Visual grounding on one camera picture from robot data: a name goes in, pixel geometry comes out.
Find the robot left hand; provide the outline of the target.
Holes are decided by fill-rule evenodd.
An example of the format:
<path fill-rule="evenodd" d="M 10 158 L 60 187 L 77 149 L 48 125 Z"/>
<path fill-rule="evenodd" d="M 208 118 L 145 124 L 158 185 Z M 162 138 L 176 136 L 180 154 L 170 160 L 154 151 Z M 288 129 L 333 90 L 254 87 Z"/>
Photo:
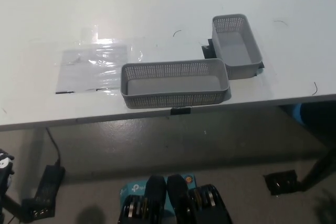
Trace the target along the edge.
<path fill-rule="evenodd" d="M 3 197 L 11 182 L 13 171 L 13 160 L 15 157 L 1 149 L 0 173 L 1 173 L 1 197 Z"/>

